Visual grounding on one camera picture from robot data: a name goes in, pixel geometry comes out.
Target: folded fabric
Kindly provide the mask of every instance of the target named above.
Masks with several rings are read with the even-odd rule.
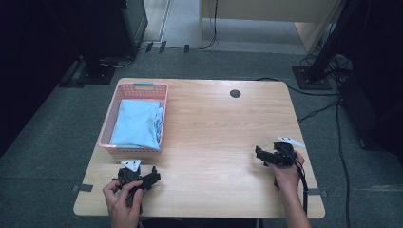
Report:
[[[160,102],[122,99],[110,143],[160,150],[162,122]]]

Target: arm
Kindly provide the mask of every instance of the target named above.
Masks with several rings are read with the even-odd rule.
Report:
[[[305,162],[298,152],[297,159],[301,164]],[[279,169],[272,163],[267,164],[275,173],[278,182],[279,194],[284,205],[287,227],[311,227],[298,196],[299,174],[296,167],[293,165],[290,168]]]
[[[120,187],[118,180],[113,180],[103,189],[107,211],[111,220],[111,227],[137,227],[143,190],[140,188],[136,191],[133,197],[133,206],[131,208],[126,206],[126,199],[129,190],[133,187],[140,186],[141,184],[141,181],[133,181],[124,185],[119,197],[115,196],[115,193]]]

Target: white marker tag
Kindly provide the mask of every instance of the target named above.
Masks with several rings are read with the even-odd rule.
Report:
[[[293,138],[278,136],[278,139],[281,140],[284,143],[289,143],[289,144],[292,144],[292,145],[296,145],[296,146],[300,146],[300,147],[305,148],[305,144],[302,144],[301,142],[298,142],[298,141],[294,140]]]
[[[141,162],[142,162],[142,161],[140,161],[140,160],[121,161],[121,164],[122,164],[124,167],[130,169],[131,171],[136,172],[136,171],[139,169]]]

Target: basket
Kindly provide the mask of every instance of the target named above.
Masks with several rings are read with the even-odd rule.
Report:
[[[168,84],[164,83],[118,83],[116,85],[115,93],[113,94],[112,101],[110,102],[109,109],[106,113],[104,124],[98,138],[98,145],[105,148],[110,154],[122,153],[138,153],[138,154],[159,154],[162,152],[163,142],[163,124],[166,113],[166,100],[168,95]],[[160,150],[140,147],[130,148],[127,146],[119,146],[110,144],[113,129],[119,114],[119,106],[122,99],[134,99],[143,101],[159,101],[163,106],[163,122],[161,125],[161,137],[159,141]]]

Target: person's left hand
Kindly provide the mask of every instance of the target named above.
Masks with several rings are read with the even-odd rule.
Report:
[[[128,192],[136,186],[140,186],[142,181],[133,181],[124,185],[119,197],[115,196],[120,184],[118,180],[113,180],[110,184],[104,187],[107,210],[111,220],[111,227],[137,227],[139,222],[140,205],[142,203],[143,189],[138,189],[133,197],[133,206],[126,206]]]

